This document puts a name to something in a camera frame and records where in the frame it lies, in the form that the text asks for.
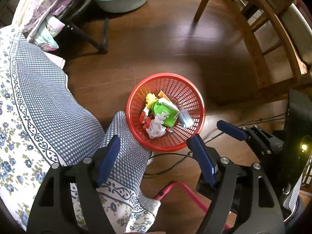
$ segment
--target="red plastic basket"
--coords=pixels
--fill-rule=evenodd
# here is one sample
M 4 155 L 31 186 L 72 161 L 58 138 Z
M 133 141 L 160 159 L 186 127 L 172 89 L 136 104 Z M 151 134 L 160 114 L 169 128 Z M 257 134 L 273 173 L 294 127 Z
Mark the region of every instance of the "red plastic basket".
M 179 109 L 187 109 L 194 125 L 183 128 L 179 123 L 173 133 L 166 133 L 162 137 L 150 139 L 148 133 L 139 122 L 145 107 L 148 93 L 157 95 L 163 91 Z M 173 73 L 159 73 L 141 81 L 132 91 L 127 103 L 127 124 L 133 134 L 143 146 L 161 152 L 177 151 L 186 147 L 186 139 L 200 133 L 205 121 L 205 108 L 202 96 L 194 84 L 183 76 Z

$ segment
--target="blue gripper pad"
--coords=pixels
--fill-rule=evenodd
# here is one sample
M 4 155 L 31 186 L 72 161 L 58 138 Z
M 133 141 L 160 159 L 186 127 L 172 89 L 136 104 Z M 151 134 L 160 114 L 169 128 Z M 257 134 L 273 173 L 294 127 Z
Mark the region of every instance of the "blue gripper pad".
M 188 148 L 193 151 L 193 158 L 198 162 L 205 181 L 214 187 L 216 185 L 215 175 L 218 170 L 218 166 L 206 153 L 205 148 L 207 146 L 202 141 L 202 138 L 199 136 L 199 134 L 196 134 L 193 137 L 187 139 L 186 144 Z
M 108 152 L 98 169 L 98 178 L 96 183 L 99 186 L 107 182 L 120 150 L 120 138 L 117 135 L 114 135 L 106 148 L 108 148 Z
M 220 131 L 228 134 L 229 136 L 235 138 L 238 141 L 247 141 L 248 137 L 247 137 L 246 133 L 244 132 L 244 130 L 240 129 L 237 126 L 234 126 L 234 125 L 227 123 L 223 120 L 219 120 L 216 123 L 216 127 Z

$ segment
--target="basket rim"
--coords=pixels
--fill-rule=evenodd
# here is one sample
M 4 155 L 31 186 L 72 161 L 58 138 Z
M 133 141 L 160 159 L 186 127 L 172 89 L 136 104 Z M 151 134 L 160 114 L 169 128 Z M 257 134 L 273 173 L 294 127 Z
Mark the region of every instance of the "basket rim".
M 157 79 L 157 78 L 163 78 L 163 77 L 171 77 L 171 78 L 176 78 L 179 79 L 181 81 L 184 81 L 186 84 L 188 84 L 192 89 L 194 89 L 194 92 L 197 94 L 198 99 L 200 99 L 202 108 L 200 110 L 200 115 L 202 115 L 203 119 L 202 119 L 202 123 L 200 124 L 200 126 L 198 126 L 196 133 L 200 133 L 202 131 L 202 128 L 204 127 L 204 122 L 205 122 L 205 104 L 204 104 L 204 100 L 202 98 L 202 95 L 200 94 L 199 90 L 197 89 L 197 87 L 187 78 L 185 78 L 184 76 L 178 75 L 178 74 L 174 74 L 174 73 L 158 73 L 158 74 L 154 74 L 151 76 L 146 77 L 145 79 L 143 79 L 141 82 L 139 82 L 134 89 L 132 90 L 128 101 L 127 101 L 127 109 L 126 109 L 126 120 L 127 120 L 127 124 L 128 127 L 132 133 L 132 135 L 134 136 L 134 138 L 144 147 L 150 149 L 150 150 L 154 150 L 154 151 L 159 151 L 159 152 L 173 152 L 173 151 L 177 151 L 177 150 L 181 150 L 185 147 L 187 147 L 186 142 L 181 143 L 179 145 L 175 145 L 175 146 L 170 146 L 168 148 L 160 148 L 151 144 L 146 143 L 145 141 L 143 141 L 135 132 L 135 129 L 133 127 L 133 125 L 130 122 L 130 103 L 132 102 L 132 99 L 135 95 L 135 93 L 138 91 L 138 89 L 146 82 L 148 82 L 151 79 Z

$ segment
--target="silver screw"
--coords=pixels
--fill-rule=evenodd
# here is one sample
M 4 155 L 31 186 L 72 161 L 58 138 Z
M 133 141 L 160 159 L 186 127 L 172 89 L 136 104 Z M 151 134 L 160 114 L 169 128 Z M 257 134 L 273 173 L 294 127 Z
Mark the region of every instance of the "silver screw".
M 221 158 L 221 163 L 227 164 L 229 162 L 230 162 L 230 160 L 228 158 Z
M 257 170 L 261 168 L 261 166 L 258 163 L 254 163 L 252 166 Z
M 58 167 L 60 166 L 60 164 L 59 163 L 54 163 L 54 164 L 52 164 L 52 169 L 57 169 Z
M 92 158 L 85 158 L 83 160 L 84 163 L 91 163 L 91 161 L 92 161 Z

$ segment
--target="wooden floor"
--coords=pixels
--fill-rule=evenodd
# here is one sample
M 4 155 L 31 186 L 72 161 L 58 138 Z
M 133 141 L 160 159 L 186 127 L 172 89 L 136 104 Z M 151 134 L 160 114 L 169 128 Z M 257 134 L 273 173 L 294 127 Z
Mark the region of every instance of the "wooden floor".
M 64 71 L 69 76 L 69 89 L 104 128 L 117 111 L 125 110 L 133 87 L 159 72 L 185 76 L 202 93 L 207 110 L 202 138 L 218 133 L 219 119 L 240 124 L 285 111 L 284 101 L 236 109 L 218 106 L 220 102 L 244 97 L 256 90 L 256 77 L 241 34 L 221 0 L 210 0 L 199 23 L 192 24 L 199 2 L 148 0 L 130 13 L 110 15 L 108 54 L 98 54 L 93 46 L 71 33 L 60 34 L 57 54 L 66 60 Z M 91 4 L 82 24 L 84 31 L 98 41 L 102 38 L 103 18 L 103 12 Z M 263 128 L 270 131 L 282 125 L 266 123 Z M 209 145 L 235 163 L 250 165 L 257 161 L 245 143 L 229 136 L 220 136 Z M 147 170 L 161 171 L 178 159 L 178 156 L 155 158 Z M 199 174 L 198 164 L 186 159 L 163 176 L 144 179 L 141 188 L 151 198 L 171 180 L 182 181 L 194 190 Z M 208 199 L 200 198 L 209 205 Z M 201 209 L 177 187 L 163 199 L 151 230 L 195 233 L 203 217 Z M 234 219 L 235 215 L 230 214 L 228 223 L 232 225 Z

